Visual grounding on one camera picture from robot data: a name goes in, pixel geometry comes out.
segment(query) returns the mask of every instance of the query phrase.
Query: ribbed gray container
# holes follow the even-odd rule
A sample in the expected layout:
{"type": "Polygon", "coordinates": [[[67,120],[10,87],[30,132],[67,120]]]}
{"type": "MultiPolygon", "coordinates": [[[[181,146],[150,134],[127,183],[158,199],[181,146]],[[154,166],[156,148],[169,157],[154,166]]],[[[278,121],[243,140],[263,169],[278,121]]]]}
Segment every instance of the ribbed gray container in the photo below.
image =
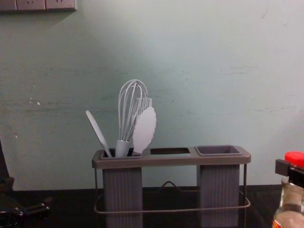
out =
{"type": "MultiPolygon", "coordinates": [[[[200,208],[239,206],[239,165],[197,166],[200,208]]],[[[199,212],[201,227],[236,227],[238,209],[199,212]]]]}
{"type": "MultiPolygon", "coordinates": [[[[142,169],[104,169],[104,203],[106,211],[143,209],[142,169]]],[[[106,215],[107,228],[142,228],[143,214],[106,215]]]]}

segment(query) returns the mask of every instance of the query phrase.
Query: wall outlet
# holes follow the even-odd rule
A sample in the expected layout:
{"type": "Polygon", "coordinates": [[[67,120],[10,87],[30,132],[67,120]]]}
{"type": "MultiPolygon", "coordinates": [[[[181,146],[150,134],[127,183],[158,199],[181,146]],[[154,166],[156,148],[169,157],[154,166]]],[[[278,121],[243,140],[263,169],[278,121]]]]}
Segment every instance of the wall outlet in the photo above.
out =
{"type": "Polygon", "coordinates": [[[45,0],[17,0],[17,10],[45,10],[45,0]]]}
{"type": "Polygon", "coordinates": [[[16,0],[0,0],[0,11],[11,11],[16,9],[16,0]]]}
{"type": "Polygon", "coordinates": [[[76,10],[74,0],[45,0],[46,9],[48,10],[76,10]]]}

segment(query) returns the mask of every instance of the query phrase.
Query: dark countertop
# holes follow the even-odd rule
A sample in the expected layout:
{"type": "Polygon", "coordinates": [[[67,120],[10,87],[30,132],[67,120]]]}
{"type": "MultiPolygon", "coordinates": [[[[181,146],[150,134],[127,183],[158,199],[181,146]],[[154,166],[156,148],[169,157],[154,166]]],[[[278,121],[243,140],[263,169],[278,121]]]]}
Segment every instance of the dark countertop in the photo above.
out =
{"type": "MultiPolygon", "coordinates": [[[[155,188],[144,188],[144,192],[155,188]]],[[[252,206],[247,209],[247,228],[269,228],[273,214],[280,200],[279,185],[248,186],[247,197],[252,206]]],[[[25,228],[72,228],[96,227],[95,190],[46,190],[46,191],[15,191],[10,193],[23,206],[40,203],[44,198],[53,197],[53,205],[47,219],[30,218],[25,222],[25,228]]],[[[171,205],[178,208],[196,206],[194,192],[180,193],[172,188],[166,188],[157,197],[144,193],[145,209],[168,209],[171,205]]],[[[196,214],[183,212],[174,214],[144,215],[145,228],[198,228],[196,214]]]]}

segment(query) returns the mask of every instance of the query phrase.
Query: gray container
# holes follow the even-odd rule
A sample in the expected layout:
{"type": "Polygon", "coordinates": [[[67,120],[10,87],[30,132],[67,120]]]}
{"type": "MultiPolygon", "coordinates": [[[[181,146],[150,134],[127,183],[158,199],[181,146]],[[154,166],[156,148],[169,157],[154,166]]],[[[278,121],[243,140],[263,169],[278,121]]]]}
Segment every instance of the gray container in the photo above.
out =
{"type": "MultiPolygon", "coordinates": [[[[233,146],[198,146],[201,156],[240,156],[233,146]]],[[[197,166],[200,208],[237,207],[239,205],[239,167],[232,165],[197,166]]],[[[236,227],[238,209],[207,210],[199,213],[201,227],[236,227]]]]}
{"type": "MultiPolygon", "coordinates": [[[[95,186],[96,170],[103,170],[107,228],[142,228],[142,212],[107,214],[115,211],[142,211],[142,167],[197,166],[199,186],[198,208],[239,206],[239,167],[244,165],[244,197],[246,201],[247,163],[251,155],[239,146],[197,146],[189,148],[146,149],[143,156],[106,158],[97,151],[92,159],[95,186]]],[[[213,209],[198,213],[201,227],[233,227],[238,225],[238,209],[213,209]]]]}
{"type": "MultiPolygon", "coordinates": [[[[117,160],[121,158],[101,157],[101,159],[117,160]]],[[[103,183],[106,211],[137,211],[143,209],[141,167],[103,169],[103,183]]],[[[142,219],[142,213],[108,214],[105,218],[107,228],[142,228],[142,219]]]]}

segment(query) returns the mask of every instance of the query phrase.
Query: painted wall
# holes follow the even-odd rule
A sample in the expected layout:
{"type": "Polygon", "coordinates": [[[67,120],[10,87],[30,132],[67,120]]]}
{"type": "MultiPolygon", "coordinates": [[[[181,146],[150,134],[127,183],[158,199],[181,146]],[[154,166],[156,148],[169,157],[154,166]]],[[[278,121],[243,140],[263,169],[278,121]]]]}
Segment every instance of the painted wall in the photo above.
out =
{"type": "MultiPolygon", "coordinates": [[[[152,147],[236,144],[249,184],[304,150],[303,0],[79,0],[74,13],[0,15],[0,137],[17,190],[94,187],[118,135],[117,96],[148,87],[152,147]]],[[[195,168],[148,168],[144,186],[195,185],[195,168]]]]}

